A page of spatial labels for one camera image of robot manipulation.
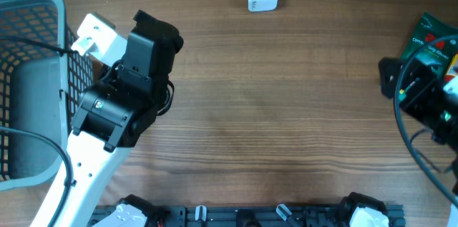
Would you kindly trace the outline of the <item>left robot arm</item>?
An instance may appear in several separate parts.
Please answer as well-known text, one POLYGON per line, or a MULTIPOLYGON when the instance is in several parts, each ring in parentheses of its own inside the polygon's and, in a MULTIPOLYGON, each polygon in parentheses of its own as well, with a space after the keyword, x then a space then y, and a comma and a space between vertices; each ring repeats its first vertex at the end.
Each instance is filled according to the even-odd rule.
POLYGON ((98 14, 88 14, 71 48, 107 65, 79 96, 66 158, 33 226, 85 226, 108 182, 141 134, 172 104, 169 79, 184 40, 179 30, 139 10, 127 38, 98 14))

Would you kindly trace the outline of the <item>green 3M gloves package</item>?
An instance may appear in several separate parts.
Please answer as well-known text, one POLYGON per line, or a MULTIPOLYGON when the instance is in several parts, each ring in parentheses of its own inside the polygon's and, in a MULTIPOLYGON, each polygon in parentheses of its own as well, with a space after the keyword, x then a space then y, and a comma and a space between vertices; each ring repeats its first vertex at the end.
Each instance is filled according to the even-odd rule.
POLYGON ((443 77, 457 52, 457 39, 440 41, 433 45, 430 43, 449 35, 457 35, 457 28, 445 24, 431 14, 423 13, 409 37, 401 58, 408 59, 416 50, 427 45, 416 55, 416 59, 430 66, 438 77, 443 77))

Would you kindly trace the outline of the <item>red sriracha sauce bottle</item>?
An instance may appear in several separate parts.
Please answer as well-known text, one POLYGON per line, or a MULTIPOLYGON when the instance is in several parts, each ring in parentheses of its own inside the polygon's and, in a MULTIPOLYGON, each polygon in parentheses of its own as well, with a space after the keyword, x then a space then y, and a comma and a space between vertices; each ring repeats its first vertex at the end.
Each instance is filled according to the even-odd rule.
POLYGON ((444 75, 444 81, 450 82, 452 79, 458 76, 458 53, 455 54, 449 67, 444 75))

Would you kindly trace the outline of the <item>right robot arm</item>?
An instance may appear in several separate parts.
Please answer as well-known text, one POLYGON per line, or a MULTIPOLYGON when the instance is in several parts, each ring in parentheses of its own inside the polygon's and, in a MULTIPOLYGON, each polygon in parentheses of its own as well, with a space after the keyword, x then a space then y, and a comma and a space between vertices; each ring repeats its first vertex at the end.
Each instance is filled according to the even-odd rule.
POLYGON ((381 93, 393 101, 396 124, 404 144, 435 187, 450 201, 449 226, 457 225, 457 186, 446 188, 430 165, 413 145, 416 137, 430 132, 432 140, 457 152, 457 98, 444 91, 444 80, 438 77, 434 64, 425 65, 418 59, 384 57, 378 63, 381 93))

